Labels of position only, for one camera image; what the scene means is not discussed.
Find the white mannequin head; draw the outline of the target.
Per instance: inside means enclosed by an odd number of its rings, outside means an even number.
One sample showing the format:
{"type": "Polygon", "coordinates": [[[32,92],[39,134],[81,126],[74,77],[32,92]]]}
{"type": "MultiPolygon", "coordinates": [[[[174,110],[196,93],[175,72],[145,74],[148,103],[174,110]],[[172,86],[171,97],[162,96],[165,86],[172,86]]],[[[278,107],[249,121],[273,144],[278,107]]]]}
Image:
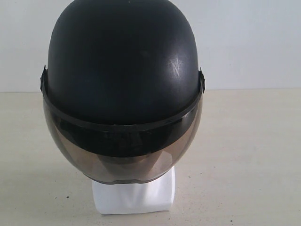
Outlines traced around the white mannequin head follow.
{"type": "Polygon", "coordinates": [[[102,215],[169,211],[175,197],[175,167],[144,184],[106,185],[92,181],[94,203],[102,215]]]}

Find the black helmet with visor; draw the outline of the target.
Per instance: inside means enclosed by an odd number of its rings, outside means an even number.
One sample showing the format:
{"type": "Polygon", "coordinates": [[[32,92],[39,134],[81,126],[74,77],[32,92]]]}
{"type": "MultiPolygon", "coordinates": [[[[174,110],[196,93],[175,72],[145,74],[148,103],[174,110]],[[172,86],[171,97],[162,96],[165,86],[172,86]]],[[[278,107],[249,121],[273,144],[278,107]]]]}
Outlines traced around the black helmet with visor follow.
{"type": "Polygon", "coordinates": [[[41,76],[50,134],[103,184],[153,181],[189,148],[205,79],[184,14],[168,0],[74,0],[41,76]]]}

